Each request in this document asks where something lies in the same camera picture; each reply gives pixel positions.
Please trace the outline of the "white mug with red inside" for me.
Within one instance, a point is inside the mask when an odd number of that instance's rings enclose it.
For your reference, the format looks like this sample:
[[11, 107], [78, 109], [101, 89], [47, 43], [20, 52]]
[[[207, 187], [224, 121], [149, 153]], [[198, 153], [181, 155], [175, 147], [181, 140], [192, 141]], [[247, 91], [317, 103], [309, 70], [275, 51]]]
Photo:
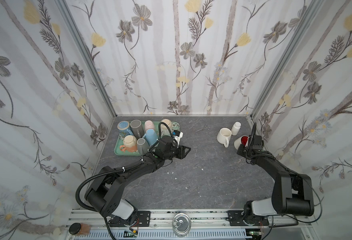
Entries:
[[235, 149], [238, 150], [238, 148], [239, 148], [241, 145], [247, 147], [248, 139], [249, 139], [249, 136], [241, 136], [240, 138], [238, 138], [237, 140], [235, 140], [235, 142], [234, 142], [234, 147], [235, 147]]

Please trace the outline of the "green plastic tray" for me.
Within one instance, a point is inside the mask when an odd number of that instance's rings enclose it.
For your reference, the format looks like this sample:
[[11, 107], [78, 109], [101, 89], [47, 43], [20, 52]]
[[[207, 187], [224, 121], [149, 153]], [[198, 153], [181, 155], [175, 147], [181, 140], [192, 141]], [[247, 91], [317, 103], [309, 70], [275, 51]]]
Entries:
[[[141, 121], [142, 122], [142, 125], [143, 125], [143, 128], [145, 130], [145, 121]], [[157, 132], [157, 134], [159, 135], [159, 129], [158, 129], [158, 126], [159, 126], [159, 121], [153, 121], [154, 124], [155, 124], [155, 131]], [[119, 132], [119, 135], [118, 135], [118, 139], [117, 139], [117, 142], [116, 142], [116, 145], [115, 145], [115, 148], [114, 148], [114, 152], [116, 155], [118, 156], [139, 156], [139, 152], [134, 152], [134, 153], [130, 153], [130, 152], [122, 152], [120, 150], [120, 146], [123, 144], [123, 140], [124, 138], [122, 138], [120, 136], [120, 132]]]

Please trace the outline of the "white cream mug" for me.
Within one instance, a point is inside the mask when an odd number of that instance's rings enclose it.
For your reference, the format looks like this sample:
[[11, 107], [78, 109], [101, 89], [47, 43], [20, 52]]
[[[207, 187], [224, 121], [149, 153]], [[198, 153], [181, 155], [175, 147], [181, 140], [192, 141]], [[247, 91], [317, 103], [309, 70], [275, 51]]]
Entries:
[[220, 144], [224, 145], [225, 148], [228, 148], [231, 136], [232, 136], [232, 132], [230, 129], [222, 128], [217, 134], [216, 139]]

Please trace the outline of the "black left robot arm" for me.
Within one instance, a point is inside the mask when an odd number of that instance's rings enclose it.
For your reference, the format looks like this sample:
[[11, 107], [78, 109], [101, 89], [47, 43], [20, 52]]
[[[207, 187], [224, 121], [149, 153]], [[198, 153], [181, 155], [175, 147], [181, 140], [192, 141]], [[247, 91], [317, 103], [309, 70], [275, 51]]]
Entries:
[[76, 190], [75, 199], [79, 206], [98, 212], [103, 217], [113, 240], [115, 236], [111, 231], [108, 217], [118, 217], [124, 225], [129, 226], [139, 222], [138, 209], [122, 199], [125, 187], [136, 179], [159, 170], [167, 160], [185, 158], [191, 150], [190, 147], [179, 144], [183, 137], [181, 131], [171, 130], [166, 123], [160, 122], [158, 125], [160, 134], [161, 126], [166, 127], [169, 135], [160, 135], [139, 161], [121, 168], [104, 167], [97, 175], [84, 180]]

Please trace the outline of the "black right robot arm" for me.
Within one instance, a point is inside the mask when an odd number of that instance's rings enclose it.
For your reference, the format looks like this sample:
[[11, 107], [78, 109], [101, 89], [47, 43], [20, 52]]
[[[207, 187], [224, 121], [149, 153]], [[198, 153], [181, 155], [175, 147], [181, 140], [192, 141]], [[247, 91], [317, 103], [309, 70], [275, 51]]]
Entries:
[[262, 222], [268, 217], [287, 216], [297, 219], [298, 216], [310, 217], [317, 205], [320, 214], [312, 221], [297, 220], [298, 223], [314, 223], [323, 213], [322, 199], [312, 186], [311, 178], [288, 168], [269, 151], [264, 149], [261, 136], [242, 136], [234, 142], [236, 153], [245, 158], [247, 164], [257, 165], [265, 170], [274, 180], [270, 198], [258, 201], [248, 201], [241, 214], [247, 225]]

